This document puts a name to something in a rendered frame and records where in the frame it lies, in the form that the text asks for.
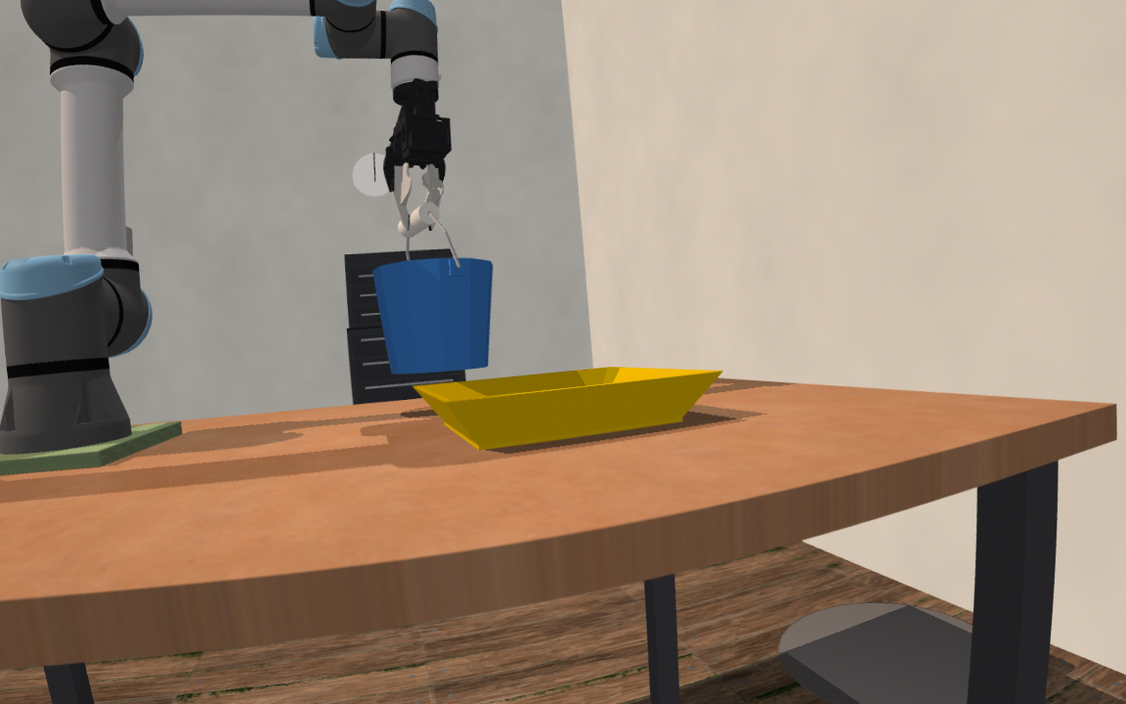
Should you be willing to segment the yellow square tray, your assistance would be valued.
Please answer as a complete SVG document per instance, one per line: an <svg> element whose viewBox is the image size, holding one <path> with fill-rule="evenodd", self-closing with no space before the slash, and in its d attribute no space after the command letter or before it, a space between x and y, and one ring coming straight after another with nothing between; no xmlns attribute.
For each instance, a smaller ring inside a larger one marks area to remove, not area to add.
<svg viewBox="0 0 1126 704"><path fill-rule="evenodd" d="M679 422L722 373L597 367L413 387L444 426L488 451Z"/></svg>

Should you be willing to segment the blue bucket with grey wire handle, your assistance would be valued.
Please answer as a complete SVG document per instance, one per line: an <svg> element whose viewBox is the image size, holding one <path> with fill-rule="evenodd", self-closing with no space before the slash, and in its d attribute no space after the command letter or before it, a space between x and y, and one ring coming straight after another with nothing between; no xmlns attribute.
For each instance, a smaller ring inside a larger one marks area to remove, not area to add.
<svg viewBox="0 0 1126 704"><path fill-rule="evenodd" d="M439 217L435 203L413 210L410 230L397 226L406 260L372 269L392 374L488 367L493 264L457 258ZM454 258L410 260L410 238L434 223Z"/></svg>

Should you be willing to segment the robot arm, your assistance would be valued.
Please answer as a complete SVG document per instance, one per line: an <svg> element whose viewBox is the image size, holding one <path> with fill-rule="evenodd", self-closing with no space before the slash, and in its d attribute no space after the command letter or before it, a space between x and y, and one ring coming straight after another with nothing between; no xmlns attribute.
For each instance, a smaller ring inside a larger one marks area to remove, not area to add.
<svg viewBox="0 0 1126 704"><path fill-rule="evenodd" d="M108 372L108 358L137 348L152 326L151 301L140 288L138 260L126 240L122 98L133 90L144 59L131 15L309 15L319 57L392 57L392 92L415 77L438 81L438 89L441 80L429 0L394 0L388 12L376 12L376 0L20 0L20 6L28 27L50 46L50 81L62 93L66 255L8 260L0 269L5 455L131 435Z"/></svg>

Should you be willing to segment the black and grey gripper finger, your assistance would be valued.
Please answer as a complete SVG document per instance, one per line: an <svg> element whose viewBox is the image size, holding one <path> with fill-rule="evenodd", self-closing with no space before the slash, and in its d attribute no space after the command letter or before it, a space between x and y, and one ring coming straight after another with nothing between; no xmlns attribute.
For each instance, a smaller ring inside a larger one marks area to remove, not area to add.
<svg viewBox="0 0 1126 704"><path fill-rule="evenodd" d="M446 164L444 164L444 160L435 160L435 163L430 161L430 163L426 164L428 164L426 166L426 172L421 177L421 182L423 182L426 189L425 203L435 203L439 208L441 206L443 180L444 173L446 173Z"/></svg>
<svg viewBox="0 0 1126 704"><path fill-rule="evenodd" d="M385 151L387 151L387 155L384 157L383 163L384 177L387 179L388 191L394 200L397 215L401 217L404 229L409 231L410 213L406 211L406 203L411 194L410 164L402 166L402 161L394 155L393 148L387 148Z"/></svg>

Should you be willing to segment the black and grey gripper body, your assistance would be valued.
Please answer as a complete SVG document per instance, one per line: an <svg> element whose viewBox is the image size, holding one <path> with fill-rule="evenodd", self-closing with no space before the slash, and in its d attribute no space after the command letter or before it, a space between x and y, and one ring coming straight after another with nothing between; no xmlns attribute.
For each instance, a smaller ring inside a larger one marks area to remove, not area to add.
<svg viewBox="0 0 1126 704"><path fill-rule="evenodd" d="M426 163L435 163L435 160L450 154L450 118L435 114L438 99L438 81L435 80L425 81L415 77L412 83L395 86L393 100L397 106L404 106L406 114L394 126L394 135L388 140L402 164L419 164L425 169Z"/></svg>

